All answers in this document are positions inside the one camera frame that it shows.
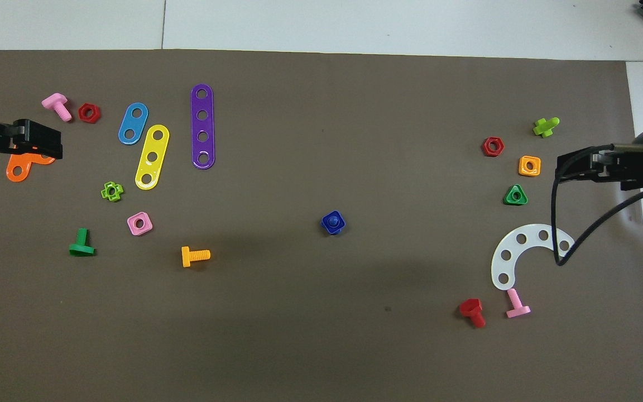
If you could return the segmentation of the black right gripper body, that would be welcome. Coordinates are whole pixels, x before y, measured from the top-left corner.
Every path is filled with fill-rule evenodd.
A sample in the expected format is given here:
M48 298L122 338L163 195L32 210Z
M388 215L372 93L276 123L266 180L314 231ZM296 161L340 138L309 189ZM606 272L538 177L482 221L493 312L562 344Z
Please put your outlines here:
M604 169L600 181L617 181L622 190L643 188L643 145L615 145L618 163Z

